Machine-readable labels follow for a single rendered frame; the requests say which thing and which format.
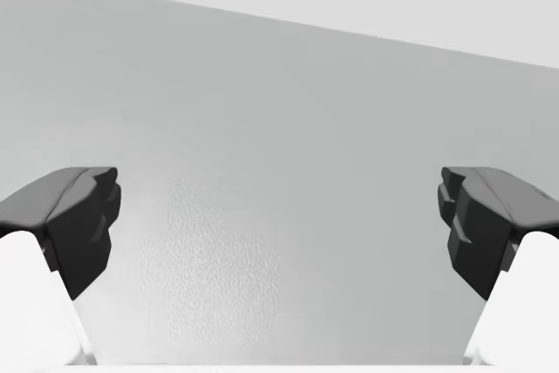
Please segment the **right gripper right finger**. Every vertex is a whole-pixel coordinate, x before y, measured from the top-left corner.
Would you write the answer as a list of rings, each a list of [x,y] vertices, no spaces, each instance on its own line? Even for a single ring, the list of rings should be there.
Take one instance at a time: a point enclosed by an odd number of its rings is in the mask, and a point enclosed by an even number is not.
[[[463,363],[559,366],[559,200],[502,169],[441,177],[452,268],[486,303]]]

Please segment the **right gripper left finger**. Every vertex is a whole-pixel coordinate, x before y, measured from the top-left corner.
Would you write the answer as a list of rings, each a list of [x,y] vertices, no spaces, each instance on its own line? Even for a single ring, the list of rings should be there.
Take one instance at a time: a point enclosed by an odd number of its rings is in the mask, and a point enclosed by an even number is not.
[[[117,177],[57,169],[0,199],[0,366],[97,363],[73,303],[107,268]]]

